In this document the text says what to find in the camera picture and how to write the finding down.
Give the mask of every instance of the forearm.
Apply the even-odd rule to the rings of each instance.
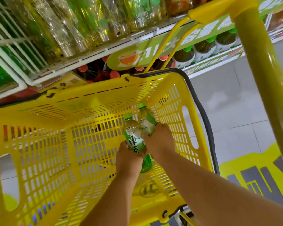
[[[162,155],[159,164],[203,226],[283,225],[283,207],[175,152]]]
[[[117,175],[80,226],[127,226],[137,177]]]

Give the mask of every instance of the green bottle cap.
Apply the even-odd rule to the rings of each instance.
[[[228,32],[231,34],[237,33],[237,28],[230,29]]]
[[[139,107],[139,109],[143,108],[143,107],[147,107],[146,102],[141,102],[137,105]]]
[[[124,119],[127,120],[127,119],[131,119],[132,118],[132,113],[126,113],[124,114]]]
[[[191,45],[191,46],[188,46],[187,48],[184,48],[183,50],[184,50],[185,52],[189,52],[191,49],[192,49],[192,45]]]
[[[206,39],[206,41],[207,42],[209,42],[209,43],[212,43],[212,42],[214,42],[214,40],[216,39],[216,35],[215,36],[212,36],[211,38],[208,38],[208,39]]]

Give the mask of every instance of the hand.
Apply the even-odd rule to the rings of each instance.
[[[151,137],[142,136],[148,152],[159,163],[161,156],[167,152],[175,153],[175,142],[167,124],[158,122]]]
[[[146,157],[147,150],[139,153],[133,153],[128,149],[127,142],[121,142],[119,151],[116,156],[116,170],[117,175],[125,175],[127,177],[138,177],[141,169],[143,159]]]

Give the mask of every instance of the yellow shopping basket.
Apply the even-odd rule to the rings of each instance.
[[[11,155],[20,191],[19,206],[8,212],[0,183],[0,226],[79,225],[115,176],[116,152],[125,140],[123,115],[132,112],[136,117],[139,102],[147,102],[156,118],[169,125],[178,153],[213,171],[191,93],[195,96],[183,71],[166,69],[0,105],[0,156]],[[189,138],[183,106],[190,113],[198,149]],[[199,110],[213,146],[201,105]],[[153,163],[134,188],[131,225],[167,222],[185,205],[164,170]]]

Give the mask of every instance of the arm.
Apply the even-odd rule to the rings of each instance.
[[[283,225],[282,206],[177,154],[167,124],[159,122],[152,136],[143,138],[202,226]]]
[[[131,213],[133,188],[142,169],[146,151],[134,154],[126,141],[122,142],[116,156],[115,179],[80,226],[127,226]]]

